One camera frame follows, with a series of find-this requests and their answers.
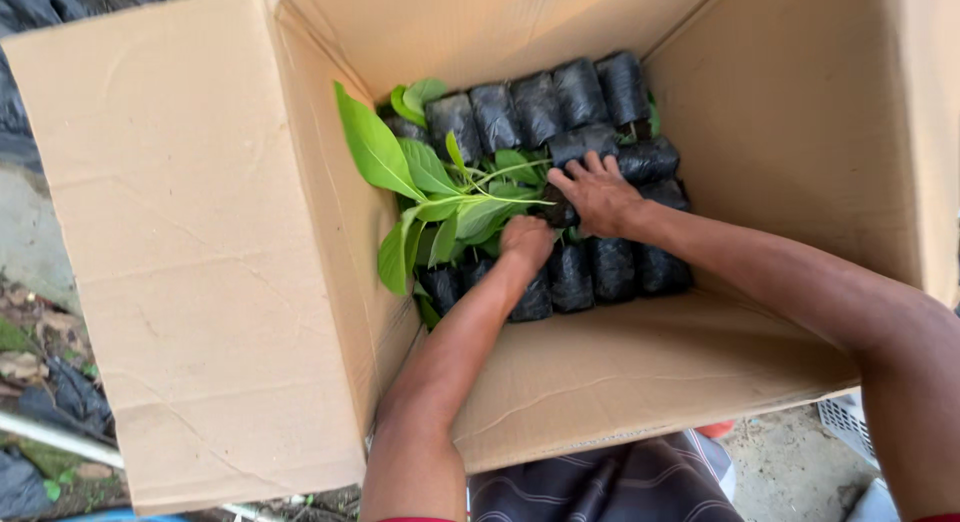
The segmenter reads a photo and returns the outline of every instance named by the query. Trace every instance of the person's left hand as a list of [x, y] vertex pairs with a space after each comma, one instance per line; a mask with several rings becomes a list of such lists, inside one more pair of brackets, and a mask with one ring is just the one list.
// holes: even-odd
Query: person's left hand
[[536, 274], [553, 251], [553, 230], [546, 220], [518, 215], [507, 222], [500, 235], [500, 257], [516, 257]]

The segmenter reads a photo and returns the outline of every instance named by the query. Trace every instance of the finger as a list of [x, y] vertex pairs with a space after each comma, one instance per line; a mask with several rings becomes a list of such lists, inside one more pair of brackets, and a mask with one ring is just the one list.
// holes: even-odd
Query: finger
[[603, 157], [603, 167], [610, 175], [623, 179], [623, 175], [620, 174], [620, 166], [617, 165], [617, 157], [614, 155], [606, 155]]
[[586, 168], [590, 173], [603, 172], [603, 164], [600, 163], [600, 155], [596, 151], [589, 151], [583, 155], [583, 161], [586, 162]]
[[582, 165], [580, 165], [579, 160], [570, 160], [566, 163], [566, 171], [570, 175], [573, 175], [574, 179], [582, 179], [587, 176], [587, 171]]
[[573, 180], [570, 179], [564, 172], [560, 171], [557, 167], [551, 168], [546, 172], [546, 180], [550, 182], [551, 185], [557, 187], [564, 196], [570, 194], [573, 189], [576, 187], [576, 184], [573, 183]]

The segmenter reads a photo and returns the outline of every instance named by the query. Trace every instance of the person's right hand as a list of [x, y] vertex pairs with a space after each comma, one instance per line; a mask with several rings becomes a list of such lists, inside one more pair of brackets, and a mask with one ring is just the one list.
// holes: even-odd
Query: person's right hand
[[624, 214], [639, 209], [643, 198], [624, 180], [617, 159], [607, 155], [601, 162], [595, 151], [583, 157], [586, 169], [577, 160], [566, 163], [570, 179], [558, 168], [547, 172], [547, 180], [563, 192], [580, 215], [583, 233], [596, 237], [623, 237]]

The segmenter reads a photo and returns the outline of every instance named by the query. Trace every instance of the white plastic crate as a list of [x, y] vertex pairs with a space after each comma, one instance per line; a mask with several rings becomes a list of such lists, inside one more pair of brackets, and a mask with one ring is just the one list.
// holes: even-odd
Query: white plastic crate
[[871, 466], [881, 468], [874, 453], [874, 443], [870, 441], [870, 430], [867, 430], [867, 422], [863, 417], [863, 399], [860, 398], [859, 391], [821, 400], [817, 402], [817, 410], [820, 411], [820, 422], [824, 427], [859, 453]]

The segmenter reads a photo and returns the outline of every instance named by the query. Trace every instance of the black plastic bag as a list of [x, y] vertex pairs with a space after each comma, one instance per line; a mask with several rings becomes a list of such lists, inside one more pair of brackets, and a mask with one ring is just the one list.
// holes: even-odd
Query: black plastic bag
[[636, 291], [640, 295], [673, 295], [693, 286], [687, 262], [652, 244], [634, 242]]
[[512, 82], [510, 94], [523, 132], [523, 148], [539, 149], [547, 140], [567, 130], [560, 113], [557, 88], [549, 72], [538, 72]]
[[680, 153], [661, 135], [653, 141], [621, 147], [616, 164], [623, 178], [639, 187], [673, 177], [680, 164]]
[[430, 144], [430, 135], [427, 134], [426, 128], [401, 117], [389, 104], [380, 108], [377, 114], [394, 136]]
[[596, 62], [606, 110], [615, 126], [650, 119], [650, 101], [641, 62], [629, 51], [611, 53]]
[[557, 66], [553, 83], [557, 86], [559, 111], [567, 129], [610, 122], [603, 89], [590, 59], [581, 57]]
[[469, 263], [462, 267], [463, 272], [463, 291], [469, 292], [471, 288], [480, 283], [480, 280], [494, 268], [494, 260], [483, 258], [475, 263]]
[[16, 447], [0, 451], [0, 519], [38, 516], [53, 505], [40, 470]]
[[557, 245], [546, 260], [553, 308], [561, 314], [594, 307], [594, 277], [582, 244]]
[[588, 124], [582, 128], [559, 134], [548, 142], [554, 168], [564, 168], [571, 160], [584, 160], [584, 155], [596, 151], [600, 159], [618, 155], [617, 130], [607, 124]]
[[444, 98], [427, 102], [423, 106], [426, 126], [437, 155], [448, 162], [452, 161], [447, 152], [447, 135], [451, 131], [457, 139], [457, 147], [465, 163], [483, 158], [483, 147], [474, 121], [474, 108], [466, 93], [460, 92]]
[[464, 296], [460, 271], [454, 266], [437, 267], [436, 270], [425, 272], [420, 275], [419, 282], [433, 299], [433, 309], [441, 318]]
[[20, 413], [93, 438], [102, 437], [114, 418], [104, 395], [58, 356], [48, 358], [46, 364], [54, 398], [41, 386], [28, 386], [17, 399]]
[[550, 299], [550, 279], [546, 273], [546, 266], [536, 273], [533, 282], [527, 285], [526, 292], [520, 297], [520, 302], [510, 312], [510, 321], [546, 320], [553, 316], [553, 303]]
[[664, 179], [652, 184], [638, 186], [637, 191], [643, 199], [652, 199], [660, 205], [665, 205], [678, 211], [689, 211], [690, 200], [684, 189], [676, 179]]
[[586, 242], [598, 303], [622, 303], [637, 296], [634, 252], [625, 238], [592, 238]]
[[470, 104], [480, 133], [480, 145], [486, 154], [521, 145], [521, 122], [506, 84], [474, 86], [470, 90]]
[[554, 205], [544, 205], [539, 209], [541, 217], [554, 229], [572, 228], [580, 224], [580, 215], [573, 204], [556, 185], [547, 183], [543, 187], [543, 200]]

